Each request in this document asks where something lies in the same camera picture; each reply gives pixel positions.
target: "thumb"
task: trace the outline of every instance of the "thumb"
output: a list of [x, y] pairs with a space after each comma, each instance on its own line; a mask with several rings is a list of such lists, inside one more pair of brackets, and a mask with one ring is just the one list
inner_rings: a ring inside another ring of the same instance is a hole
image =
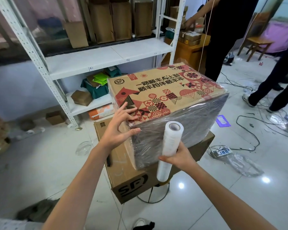
[[164, 161], [170, 164], [173, 164], [173, 158], [172, 157], [168, 157], [168, 156], [159, 156], [158, 157], [160, 161]]
[[128, 139], [129, 137], [138, 134], [140, 131], [141, 131], [140, 128], [133, 128], [133, 129], [130, 129], [129, 131], [123, 133], [122, 135], [125, 139]]

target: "black shirt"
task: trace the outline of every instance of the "black shirt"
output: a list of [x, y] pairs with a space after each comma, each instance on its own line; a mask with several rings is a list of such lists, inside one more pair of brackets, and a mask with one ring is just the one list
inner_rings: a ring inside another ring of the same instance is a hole
[[213, 34], [234, 35], [237, 39], [243, 38], [252, 18], [258, 0], [220, 0], [212, 10]]

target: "black pants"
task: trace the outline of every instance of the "black pants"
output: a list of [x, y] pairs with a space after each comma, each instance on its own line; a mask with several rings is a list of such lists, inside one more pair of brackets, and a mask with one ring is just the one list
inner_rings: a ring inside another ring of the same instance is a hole
[[221, 72], [223, 61], [229, 50], [234, 46], [237, 37], [227, 34], [213, 34], [207, 49], [205, 76], [216, 81]]
[[[288, 74], [288, 51], [280, 58], [274, 66], [268, 78], [260, 84], [258, 90], [250, 95], [248, 101], [255, 106], [263, 97], [265, 97], [274, 85], [279, 83]], [[271, 111], [278, 111], [288, 104], [288, 86], [272, 102]]]

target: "shelf board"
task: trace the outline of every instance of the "shelf board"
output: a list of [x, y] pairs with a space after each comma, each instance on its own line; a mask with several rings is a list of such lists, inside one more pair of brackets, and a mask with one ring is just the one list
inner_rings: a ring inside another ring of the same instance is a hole
[[61, 54], [46, 58], [53, 80], [172, 52], [173, 47], [157, 38]]
[[[86, 91], [86, 92], [88, 91], [85, 88], [79, 88], [78, 90]], [[94, 99], [88, 106], [82, 106], [82, 105], [78, 105], [78, 104], [74, 103], [73, 99], [71, 98], [72, 94], [73, 94], [73, 92], [70, 92], [70, 93], [66, 94], [66, 97], [67, 97], [67, 106], [69, 106], [69, 109], [70, 109], [73, 116], [79, 115], [83, 112], [101, 107], [101, 106], [109, 104], [109, 103], [112, 103], [112, 99], [111, 99], [110, 94], [107, 94], [107, 95], [104, 95], [100, 98]]]

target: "wooden desk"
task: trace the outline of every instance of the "wooden desk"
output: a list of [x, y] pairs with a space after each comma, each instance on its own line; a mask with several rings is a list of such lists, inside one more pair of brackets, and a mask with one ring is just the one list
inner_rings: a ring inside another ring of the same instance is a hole
[[[200, 44], [195, 46], [188, 46], [187, 44], [184, 44], [183, 42], [177, 42], [176, 47], [176, 53], [174, 57], [174, 63], [183, 62], [186, 60], [186, 62], [195, 70], [199, 71], [202, 74], [205, 74], [205, 63], [206, 63], [206, 50], [207, 46], [210, 42], [210, 35], [207, 35], [205, 40], [205, 34], [202, 34], [202, 37], [200, 39]], [[170, 45], [172, 42], [171, 39], [165, 38], [165, 43]], [[169, 58], [171, 54], [168, 53], [165, 58], [162, 61], [162, 65], [169, 64]]]

